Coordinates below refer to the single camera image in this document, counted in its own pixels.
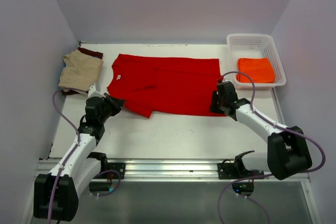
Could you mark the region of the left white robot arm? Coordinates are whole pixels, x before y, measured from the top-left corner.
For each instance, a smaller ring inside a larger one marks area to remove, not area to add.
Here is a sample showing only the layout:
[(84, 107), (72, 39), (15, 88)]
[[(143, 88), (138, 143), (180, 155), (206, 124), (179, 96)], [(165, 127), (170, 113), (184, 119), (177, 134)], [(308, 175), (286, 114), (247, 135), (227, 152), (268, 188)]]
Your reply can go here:
[(33, 216), (47, 223), (70, 222), (76, 215), (79, 198), (94, 178), (113, 175), (120, 182), (123, 170), (112, 169), (105, 153), (95, 152), (108, 118), (117, 115), (125, 101), (107, 93), (88, 96), (85, 114), (75, 127), (76, 137), (63, 158), (34, 181)]

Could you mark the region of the red t shirt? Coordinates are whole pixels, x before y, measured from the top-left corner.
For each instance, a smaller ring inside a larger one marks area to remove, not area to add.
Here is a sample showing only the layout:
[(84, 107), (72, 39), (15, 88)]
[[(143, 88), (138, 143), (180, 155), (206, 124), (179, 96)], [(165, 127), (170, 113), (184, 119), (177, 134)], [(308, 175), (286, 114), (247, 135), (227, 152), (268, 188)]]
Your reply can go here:
[(143, 57), (120, 54), (112, 64), (109, 94), (129, 111), (216, 116), (210, 111), (221, 70), (219, 59)]

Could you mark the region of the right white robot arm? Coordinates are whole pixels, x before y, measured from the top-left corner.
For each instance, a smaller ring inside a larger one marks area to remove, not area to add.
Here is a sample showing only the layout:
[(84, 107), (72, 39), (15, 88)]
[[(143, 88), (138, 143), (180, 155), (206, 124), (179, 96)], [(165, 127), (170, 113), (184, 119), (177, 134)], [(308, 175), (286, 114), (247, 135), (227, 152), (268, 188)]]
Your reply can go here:
[(247, 126), (267, 144), (266, 152), (243, 152), (231, 163), (223, 161), (221, 169), (233, 171), (240, 178), (270, 172), (278, 180), (283, 180), (311, 168), (312, 159), (301, 128), (278, 124), (251, 108), (249, 100), (238, 98), (230, 81), (219, 82), (216, 86), (210, 111)]

